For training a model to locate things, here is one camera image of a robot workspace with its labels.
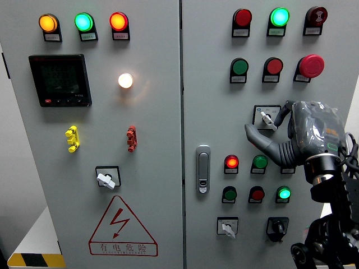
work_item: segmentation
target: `yellow and black hazard stripe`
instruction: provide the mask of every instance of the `yellow and black hazard stripe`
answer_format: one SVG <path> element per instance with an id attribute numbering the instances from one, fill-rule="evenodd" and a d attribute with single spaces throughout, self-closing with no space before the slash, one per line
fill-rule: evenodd
<path id="1" fill-rule="evenodd" d="M 65 268 L 61 254 L 14 253 L 7 262 L 8 266 L 22 267 L 60 267 Z"/>

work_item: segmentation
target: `green indicator light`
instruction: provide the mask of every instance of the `green indicator light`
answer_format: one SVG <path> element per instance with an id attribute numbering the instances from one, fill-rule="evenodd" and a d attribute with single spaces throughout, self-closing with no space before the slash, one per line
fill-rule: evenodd
<path id="1" fill-rule="evenodd" d="M 338 147 L 335 144 L 328 143 L 328 148 L 334 151 L 338 151 Z"/>
<path id="2" fill-rule="evenodd" d="M 289 11 L 284 7 L 278 7 L 270 14 L 270 21 L 274 26 L 281 27 L 289 21 Z"/>
<path id="3" fill-rule="evenodd" d="M 278 196 L 281 199 L 288 199 L 291 196 L 291 190 L 288 187 L 281 187 L 278 190 Z"/>
<path id="4" fill-rule="evenodd" d="M 93 19 L 87 13 L 77 14 L 75 17 L 75 25 L 82 32 L 89 31 L 92 28 L 93 24 Z"/>
<path id="5" fill-rule="evenodd" d="M 253 159 L 253 164 L 258 168 L 258 169 L 263 169 L 268 165 L 268 160 L 266 158 L 266 156 L 264 155 L 258 155 L 256 157 L 254 157 Z"/>
<path id="6" fill-rule="evenodd" d="M 244 74 L 247 70 L 248 70 L 248 64 L 243 60 L 236 61 L 233 65 L 233 71 L 237 75 Z"/>
<path id="7" fill-rule="evenodd" d="M 224 198 L 226 198 L 229 201 L 236 199 L 236 197 L 237 197 L 237 194 L 234 191 L 228 191 L 224 195 Z"/>

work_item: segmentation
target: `lightning bolt symbol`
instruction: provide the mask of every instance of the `lightning bolt symbol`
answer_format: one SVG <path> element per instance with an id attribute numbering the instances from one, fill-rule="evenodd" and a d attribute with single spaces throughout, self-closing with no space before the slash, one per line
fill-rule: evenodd
<path id="1" fill-rule="evenodd" d="M 113 234 L 113 239 L 115 239 L 116 237 L 119 236 L 119 232 L 122 230 L 123 227 L 125 227 L 125 225 L 126 225 L 126 224 L 128 223 L 128 221 L 130 220 L 130 219 L 125 219 L 125 220 L 116 221 L 117 217 L 122 213 L 122 211 L 123 211 L 123 209 L 120 208 L 120 209 L 117 211 L 116 215 L 114 216 L 114 218 L 112 219 L 112 221 L 111 221 L 111 223 L 110 223 L 110 225 L 113 225 L 113 224 L 117 224 L 117 223 L 122 223 L 122 222 L 123 222 L 123 225 L 122 225 L 121 228 L 118 230 L 118 232 Z"/>

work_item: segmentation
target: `digital meter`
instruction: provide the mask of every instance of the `digital meter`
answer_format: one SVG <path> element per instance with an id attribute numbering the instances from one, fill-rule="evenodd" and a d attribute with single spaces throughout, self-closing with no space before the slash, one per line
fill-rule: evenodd
<path id="1" fill-rule="evenodd" d="M 90 106 L 83 54 L 31 55 L 29 62 L 41 106 Z"/>

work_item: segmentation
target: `high voltage warning triangle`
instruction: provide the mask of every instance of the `high voltage warning triangle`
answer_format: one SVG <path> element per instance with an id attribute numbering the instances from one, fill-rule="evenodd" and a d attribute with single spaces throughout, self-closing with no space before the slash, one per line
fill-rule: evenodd
<path id="1" fill-rule="evenodd" d="M 91 255 L 157 256 L 158 245 L 139 218 L 116 195 L 89 241 Z"/>

